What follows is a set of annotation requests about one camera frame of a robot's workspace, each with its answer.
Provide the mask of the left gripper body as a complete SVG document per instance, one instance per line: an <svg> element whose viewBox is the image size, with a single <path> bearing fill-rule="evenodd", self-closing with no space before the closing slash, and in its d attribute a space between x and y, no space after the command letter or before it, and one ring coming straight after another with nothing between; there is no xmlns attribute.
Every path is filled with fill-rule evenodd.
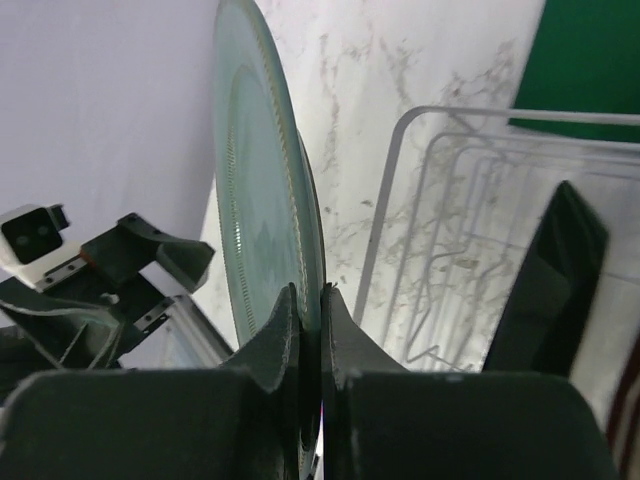
<svg viewBox="0 0 640 480"><path fill-rule="evenodd" d="M81 301L108 307L124 326L119 350L132 350L144 340L146 334L135 323L166 299L142 273L137 273L120 286L114 286L104 275L84 266L78 273L75 286L79 288Z"/></svg>

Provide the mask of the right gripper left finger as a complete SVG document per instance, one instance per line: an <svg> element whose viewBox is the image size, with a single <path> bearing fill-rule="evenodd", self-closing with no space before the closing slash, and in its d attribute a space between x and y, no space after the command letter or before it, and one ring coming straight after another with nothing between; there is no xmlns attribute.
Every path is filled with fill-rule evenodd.
<svg viewBox="0 0 640 480"><path fill-rule="evenodd" d="M295 479L299 321L267 324L213 369L41 373L1 419L5 479Z"/></svg>

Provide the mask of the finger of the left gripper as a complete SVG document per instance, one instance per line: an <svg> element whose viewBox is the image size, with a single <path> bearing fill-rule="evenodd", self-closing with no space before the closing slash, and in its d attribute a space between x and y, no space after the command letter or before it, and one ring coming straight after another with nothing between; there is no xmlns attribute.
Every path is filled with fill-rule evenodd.
<svg viewBox="0 0 640 480"><path fill-rule="evenodd" d="M167 234L136 213L80 248L80 257L115 287L156 262L190 293L206 282L214 254L209 244Z"/></svg>
<svg viewBox="0 0 640 480"><path fill-rule="evenodd" d="M59 369L109 368L118 360L124 324L105 305L50 297L10 278L1 283L1 310Z"/></svg>

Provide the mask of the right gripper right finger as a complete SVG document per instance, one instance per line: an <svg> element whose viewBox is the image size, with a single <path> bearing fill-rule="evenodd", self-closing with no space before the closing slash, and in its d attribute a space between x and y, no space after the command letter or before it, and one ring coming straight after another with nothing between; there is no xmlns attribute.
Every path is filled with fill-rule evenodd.
<svg viewBox="0 0 640 480"><path fill-rule="evenodd" d="M322 293L328 479L614 479L594 415L566 380L537 373L419 373Z"/></svg>

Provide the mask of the grey-green glass plate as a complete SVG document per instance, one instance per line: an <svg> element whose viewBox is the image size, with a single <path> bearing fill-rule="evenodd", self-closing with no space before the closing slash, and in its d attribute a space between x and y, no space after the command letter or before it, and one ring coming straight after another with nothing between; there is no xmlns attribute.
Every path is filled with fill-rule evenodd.
<svg viewBox="0 0 640 480"><path fill-rule="evenodd" d="M273 36L253 1L220 2L213 134L221 244L236 336L266 325L294 285L304 332L320 329L325 282L312 175Z"/></svg>

